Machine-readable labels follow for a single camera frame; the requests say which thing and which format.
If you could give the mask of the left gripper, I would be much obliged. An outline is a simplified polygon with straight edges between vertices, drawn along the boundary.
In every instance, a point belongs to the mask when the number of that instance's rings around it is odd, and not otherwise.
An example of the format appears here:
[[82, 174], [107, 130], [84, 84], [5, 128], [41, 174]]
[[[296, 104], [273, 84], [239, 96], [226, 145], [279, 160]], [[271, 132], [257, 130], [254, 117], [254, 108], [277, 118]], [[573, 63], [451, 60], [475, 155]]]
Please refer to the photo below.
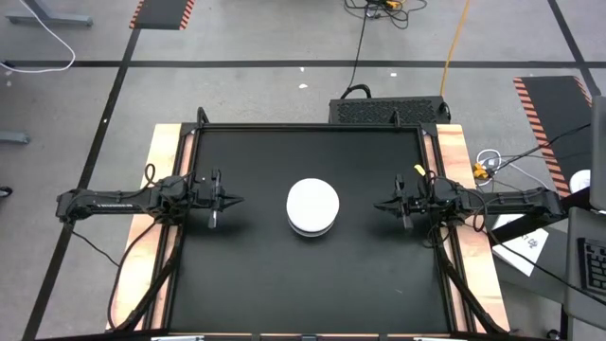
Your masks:
[[244, 200], [244, 198], [239, 195], [223, 193], [222, 173], [219, 169], [213, 169], [208, 180], [195, 182], [193, 184], [193, 193], [193, 207], [210, 210], [207, 224], [209, 228], [217, 227], [221, 205], [222, 210], [225, 210]]

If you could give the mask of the white cup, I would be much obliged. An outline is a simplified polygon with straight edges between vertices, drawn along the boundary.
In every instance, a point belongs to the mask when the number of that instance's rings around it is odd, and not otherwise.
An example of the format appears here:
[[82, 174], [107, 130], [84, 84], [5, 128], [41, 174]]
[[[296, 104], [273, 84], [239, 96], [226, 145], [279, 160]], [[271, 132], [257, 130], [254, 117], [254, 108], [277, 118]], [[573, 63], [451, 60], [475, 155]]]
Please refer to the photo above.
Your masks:
[[569, 181], [569, 188], [572, 193], [581, 191], [582, 189], [588, 188], [591, 184], [591, 171], [590, 170], [578, 170], [575, 172]]

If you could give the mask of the black aluminium table frame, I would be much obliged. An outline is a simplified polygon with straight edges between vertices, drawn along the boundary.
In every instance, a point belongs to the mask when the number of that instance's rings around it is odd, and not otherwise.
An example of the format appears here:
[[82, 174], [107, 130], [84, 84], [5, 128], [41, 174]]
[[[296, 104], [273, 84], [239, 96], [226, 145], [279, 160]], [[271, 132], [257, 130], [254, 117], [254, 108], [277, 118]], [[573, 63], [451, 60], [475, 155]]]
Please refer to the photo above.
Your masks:
[[[191, 211], [183, 231], [134, 216], [112, 324], [126, 320], [179, 246], [143, 324], [233, 335], [480, 331], [434, 252], [373, 207], [396, 173], [417, 178], [426, 141], [417, 126], [157, 125], [148, 160], [158, 176], [219, 168], [242, 202], [216, 229], [205, 211]], [[286, 213], [290, 187], [310, 176], [331, 183], [342, 203], [333, 230], [317, 238], [296, 234]]]

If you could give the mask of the black hazard-striped floor mat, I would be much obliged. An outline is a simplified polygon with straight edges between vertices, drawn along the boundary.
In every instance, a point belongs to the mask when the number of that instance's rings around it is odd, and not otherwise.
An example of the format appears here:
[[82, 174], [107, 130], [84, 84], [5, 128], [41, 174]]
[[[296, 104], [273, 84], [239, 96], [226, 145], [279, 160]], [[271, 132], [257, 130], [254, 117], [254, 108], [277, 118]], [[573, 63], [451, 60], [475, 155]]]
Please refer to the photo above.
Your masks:
[[139, 0], [131, 29], [185, 30], [196, 0]]
[[591, 98], [575, 76], [519, 77], [513, 85], [555, 191], [572, 194], [571, 176], [591, 169]]

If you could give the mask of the grey desk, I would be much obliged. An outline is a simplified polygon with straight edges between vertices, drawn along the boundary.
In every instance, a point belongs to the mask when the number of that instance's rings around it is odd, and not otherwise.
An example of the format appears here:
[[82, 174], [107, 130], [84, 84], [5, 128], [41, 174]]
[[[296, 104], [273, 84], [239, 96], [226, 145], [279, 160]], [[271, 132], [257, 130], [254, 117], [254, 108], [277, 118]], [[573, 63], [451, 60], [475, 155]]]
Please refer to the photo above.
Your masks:
[[606, 215], [573, 207], [568, 215], [564, 311], [569, 317], [606, 331], [606, 296], [585, 290], [579, 271], [578, 238], [606, 242]]

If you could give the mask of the white paper sheet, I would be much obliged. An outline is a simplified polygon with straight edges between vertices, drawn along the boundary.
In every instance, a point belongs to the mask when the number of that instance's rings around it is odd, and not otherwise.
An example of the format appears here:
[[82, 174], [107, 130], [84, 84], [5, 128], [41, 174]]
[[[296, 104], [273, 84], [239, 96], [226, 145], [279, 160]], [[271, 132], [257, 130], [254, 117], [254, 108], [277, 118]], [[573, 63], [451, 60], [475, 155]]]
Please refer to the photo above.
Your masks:
[[549, 233], [545, 229], [539, 228], [503, 244], [495, 245], [492, 253], [506, 264], [530, 277], [535, 263], [546, 245], [548, 236]]

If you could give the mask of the medium white bowl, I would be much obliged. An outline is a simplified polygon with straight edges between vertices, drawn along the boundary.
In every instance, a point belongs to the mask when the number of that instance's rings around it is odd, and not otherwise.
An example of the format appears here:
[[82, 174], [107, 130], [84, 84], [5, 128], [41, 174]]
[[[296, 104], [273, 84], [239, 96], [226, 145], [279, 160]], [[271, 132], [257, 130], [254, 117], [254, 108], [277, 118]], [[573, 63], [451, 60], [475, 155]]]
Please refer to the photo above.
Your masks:
[[305, 231], [310, 231], [310, 232], [319, 231], [319, 230], [322, 230], [322, 229], [334, 226], [334, 222], [331, 222], [330, 224], [327, 224], [327, 225], [322, 225], [321, 227], [308, 227], [306, 225], [298, 225], [298, 224], [295, 224], [291, 220], [289, 220], [288, 223], [289, 223], [289, 225], [290, 225], [291, 228], [292, 227], [296, 227], [296, 228], [299, 228], [299, 229], [302, 229], [302, 230], [305, 230]]

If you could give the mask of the grey monitor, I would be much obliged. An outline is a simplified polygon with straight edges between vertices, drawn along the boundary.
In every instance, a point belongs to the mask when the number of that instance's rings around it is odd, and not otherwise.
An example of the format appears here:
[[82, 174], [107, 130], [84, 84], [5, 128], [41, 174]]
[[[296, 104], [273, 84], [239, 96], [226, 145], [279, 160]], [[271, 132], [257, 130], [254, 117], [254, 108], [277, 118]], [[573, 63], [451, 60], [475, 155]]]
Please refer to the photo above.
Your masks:
[[590, 203], [598, 210], [606, 210], [606, 97], [593, 98], [592, 165]]

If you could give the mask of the black keyboard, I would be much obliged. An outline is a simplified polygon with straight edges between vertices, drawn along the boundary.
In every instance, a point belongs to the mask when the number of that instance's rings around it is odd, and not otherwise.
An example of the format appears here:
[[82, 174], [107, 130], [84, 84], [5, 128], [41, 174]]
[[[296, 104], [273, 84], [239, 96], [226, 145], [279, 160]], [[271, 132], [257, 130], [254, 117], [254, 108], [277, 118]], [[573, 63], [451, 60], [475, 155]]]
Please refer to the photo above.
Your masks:
[[582, 287], [606, 296], [606, 242], [578, 238], [579, 271]]

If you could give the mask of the black computer tower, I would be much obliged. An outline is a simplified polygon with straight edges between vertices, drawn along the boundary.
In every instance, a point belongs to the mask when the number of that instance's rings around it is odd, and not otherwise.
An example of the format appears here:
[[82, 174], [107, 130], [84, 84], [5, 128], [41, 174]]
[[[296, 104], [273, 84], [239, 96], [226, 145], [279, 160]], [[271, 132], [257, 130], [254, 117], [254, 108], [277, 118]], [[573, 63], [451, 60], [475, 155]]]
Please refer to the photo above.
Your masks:
[[403, 97], [373, 99], [332, 99], [329, 123], [402, 124], [451, 122], [450, 108], [443, 97]]

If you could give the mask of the large white bowl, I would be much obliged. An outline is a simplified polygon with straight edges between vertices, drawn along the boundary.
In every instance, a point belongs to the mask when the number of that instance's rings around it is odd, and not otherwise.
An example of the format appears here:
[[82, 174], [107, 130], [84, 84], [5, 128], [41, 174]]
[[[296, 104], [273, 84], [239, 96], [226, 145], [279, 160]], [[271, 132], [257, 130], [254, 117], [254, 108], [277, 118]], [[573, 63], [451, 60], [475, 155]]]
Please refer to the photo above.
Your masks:
[[306, 178], [295, 183], [287, 196], [289, 220], [298, 225], [321, 227], [334, 222], [340, 200], [336, 190], [317, 178]]

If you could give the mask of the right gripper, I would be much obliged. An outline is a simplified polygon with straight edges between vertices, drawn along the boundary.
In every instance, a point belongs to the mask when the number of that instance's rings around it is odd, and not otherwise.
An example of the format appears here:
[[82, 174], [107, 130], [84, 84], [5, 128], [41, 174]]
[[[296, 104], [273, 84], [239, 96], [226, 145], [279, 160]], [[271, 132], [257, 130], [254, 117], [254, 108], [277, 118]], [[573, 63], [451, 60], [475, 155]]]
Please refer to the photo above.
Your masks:
[[395, 198], [373, 204], [375, 208], [395, 216], [401, 220], [404, 231], [413, 231], [415, 223], [413, 213], [428, 214], [432, 217], [430, 206], [433, 204], [432, 176], [421, 175], [417, 181], [418, 195], [410, 195], [406, 191], [406, 182], [402, 174], [395, 177]]

